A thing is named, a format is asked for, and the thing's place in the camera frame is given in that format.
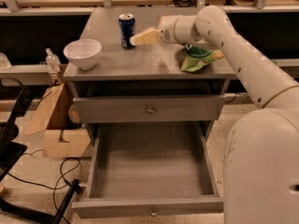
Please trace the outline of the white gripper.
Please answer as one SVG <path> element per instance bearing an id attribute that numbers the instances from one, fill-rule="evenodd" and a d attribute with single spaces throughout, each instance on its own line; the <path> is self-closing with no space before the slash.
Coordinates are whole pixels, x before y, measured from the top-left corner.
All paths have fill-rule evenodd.
<path id="1" fill-rule="evenodd" d="M 158 43 L 160 39 L 167 44 L 177 44 L 175 36 L 175 25 L 178 16 L 162 16 L 158 23 L 158 30 L 150 27 L 142 33 L 130 38 L 130 43 L 134 46 L 151 45 Z"/>

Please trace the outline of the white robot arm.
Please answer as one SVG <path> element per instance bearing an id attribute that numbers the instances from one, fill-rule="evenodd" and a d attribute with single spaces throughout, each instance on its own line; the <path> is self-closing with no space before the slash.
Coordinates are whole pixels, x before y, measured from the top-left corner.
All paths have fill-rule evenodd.
<path id="1" fill-rule="evenodd" d="M 135 46 L 204 43 L 220 49 L 256 104 L 229 132 L 223 164 L 225 224 L 299 224 L 299 83 L 254 48 L 220 7 L 163 16 Z"/>

